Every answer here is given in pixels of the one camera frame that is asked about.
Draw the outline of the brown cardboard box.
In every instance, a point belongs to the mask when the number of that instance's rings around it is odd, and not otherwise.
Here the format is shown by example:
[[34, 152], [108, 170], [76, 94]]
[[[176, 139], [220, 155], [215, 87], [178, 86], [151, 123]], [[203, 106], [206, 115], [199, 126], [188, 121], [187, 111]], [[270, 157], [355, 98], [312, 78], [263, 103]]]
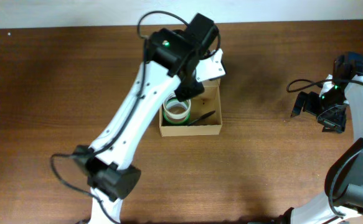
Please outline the brown cardboard box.
[[[218, 135], [222, 128], [220, 102], [220, 80], [204, 81], [205, 92], [188, 103], [179, 103], [170, 98], [159, 109], [159, 129], [161, 136], [200, 136]], [[166, 112], [181, 114], [189, 108], [189, 116], [184, 119], [172, 119]], [[203, 114], [215, 110], [215, 113], [192, 126], [187, 124]]]

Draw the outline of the black pen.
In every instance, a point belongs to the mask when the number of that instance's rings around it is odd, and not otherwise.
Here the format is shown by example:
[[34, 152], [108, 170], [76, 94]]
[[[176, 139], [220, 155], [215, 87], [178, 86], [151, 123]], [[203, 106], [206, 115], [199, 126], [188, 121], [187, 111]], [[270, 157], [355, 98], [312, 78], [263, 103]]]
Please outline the black pen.
[[195, 120], [193, 120], [193, 121], [189, 122], [187, 125], [188, 125], [188, 126], [192, 126], [193, 124], [196, 124], [196, 123], [198, 123], [199, 121], [205, 120], [206, 118], [208, 118], [208, 117], [212, 116], [214, 113], [215, 113], [215, 110], [210, 111], [210, 112], [208, 112], [208, 113], [206, 113], [206, 114], [203, 114], [203, 115], [202, 115], [202, 116], [200, 116], [199, 118], [197, 118], [197, 119], [195, 119]]

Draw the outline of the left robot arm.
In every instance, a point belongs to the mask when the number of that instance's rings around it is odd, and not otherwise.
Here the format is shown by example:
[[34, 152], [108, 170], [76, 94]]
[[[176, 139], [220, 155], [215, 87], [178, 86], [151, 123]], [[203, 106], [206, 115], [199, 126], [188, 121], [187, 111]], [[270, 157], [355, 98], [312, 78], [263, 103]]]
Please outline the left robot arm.
[[205, 91], [203, 82], [225, 75], [214, 21], [196, 14], [184, 30], [163, 28], [143, 37], [143, 61], [134, 85], [105, 130], [69, 156], [87, 177], [92, 214], [87, 223], [119, 223], [123, 200], [141, 171], [132, 166], [135, 150], [167, 100], [190, 100]]

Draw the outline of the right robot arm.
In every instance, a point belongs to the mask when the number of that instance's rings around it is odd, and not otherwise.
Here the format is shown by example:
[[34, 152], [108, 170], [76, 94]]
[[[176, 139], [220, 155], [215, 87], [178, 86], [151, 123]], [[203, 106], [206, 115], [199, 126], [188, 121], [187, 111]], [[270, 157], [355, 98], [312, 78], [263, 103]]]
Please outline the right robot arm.
[[289, 208], [275, 223], [347, 223], [350, 218], [363, 216], [363, 55], [346, 52], [333, 63], [327, 79], [309, 82], [320, 93], [298, 94], [291, 116], [307, 112], [316, 117], [325, 133], [345, 131], [347, 115], [351, 112], [354, 142], [331, 166], [324, 190], [308, 203]]

